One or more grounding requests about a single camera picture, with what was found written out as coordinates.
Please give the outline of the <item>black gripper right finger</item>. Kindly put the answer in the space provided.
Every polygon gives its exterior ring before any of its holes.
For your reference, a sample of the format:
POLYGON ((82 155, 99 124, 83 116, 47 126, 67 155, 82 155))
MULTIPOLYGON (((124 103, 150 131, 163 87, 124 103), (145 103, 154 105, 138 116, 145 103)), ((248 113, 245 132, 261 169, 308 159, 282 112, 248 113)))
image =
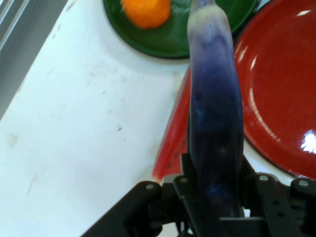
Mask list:
POLYGON ((315 180, 296 178, 287 186, 272 174, 255 172, 243 158, 239 188, 242 206, 264 219, 270 237, 316 235, 315 180))

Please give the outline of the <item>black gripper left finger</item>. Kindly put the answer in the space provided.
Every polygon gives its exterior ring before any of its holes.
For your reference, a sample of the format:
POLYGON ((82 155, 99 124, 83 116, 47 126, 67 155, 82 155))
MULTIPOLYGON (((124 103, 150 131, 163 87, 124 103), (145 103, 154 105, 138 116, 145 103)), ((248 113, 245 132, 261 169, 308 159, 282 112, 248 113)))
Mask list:
POLYGON ((180 237, 218 237, 220 220, 196 188, 189 153, 180 156, 181 175, 160 185, 142 181, 93 224, 85 237, 157 237, 174 223, 180 237))

